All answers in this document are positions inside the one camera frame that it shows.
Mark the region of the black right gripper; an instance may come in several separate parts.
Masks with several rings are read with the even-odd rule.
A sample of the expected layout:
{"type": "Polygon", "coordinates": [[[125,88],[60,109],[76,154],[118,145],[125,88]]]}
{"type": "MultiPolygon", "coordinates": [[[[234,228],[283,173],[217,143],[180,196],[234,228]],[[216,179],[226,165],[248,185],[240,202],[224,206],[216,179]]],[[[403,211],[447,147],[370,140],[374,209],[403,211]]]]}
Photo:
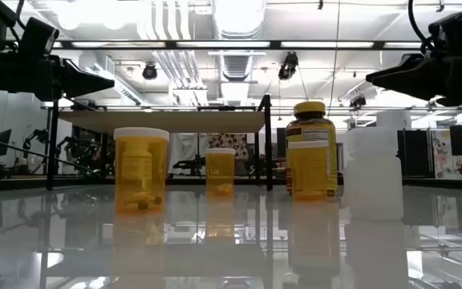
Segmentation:
{"type": "Polygon", "coordinates": [[[366,76],[366,81],[385,90],[445,107],[462,105],[462,56],[430,54],[425,60],[427,92],[419,87],[415,71],[424,61],[421,54],[404,54],[397,66],[372,72],[366,76]]]}

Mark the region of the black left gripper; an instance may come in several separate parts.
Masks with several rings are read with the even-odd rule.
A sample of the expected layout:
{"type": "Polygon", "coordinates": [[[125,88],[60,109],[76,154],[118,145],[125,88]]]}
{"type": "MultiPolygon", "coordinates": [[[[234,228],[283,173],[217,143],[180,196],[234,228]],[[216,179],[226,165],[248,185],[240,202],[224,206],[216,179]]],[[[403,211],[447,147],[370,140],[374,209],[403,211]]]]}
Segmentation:
{"type": "Polygon", "coordinates": [[[72,99],[100,92],[115,86],[113,79],[81,71],[71,59],[52,55],[28,66],[18,81],[19,92],[33,93],[41,101],[56,101],[62,97],[72,99]]]}

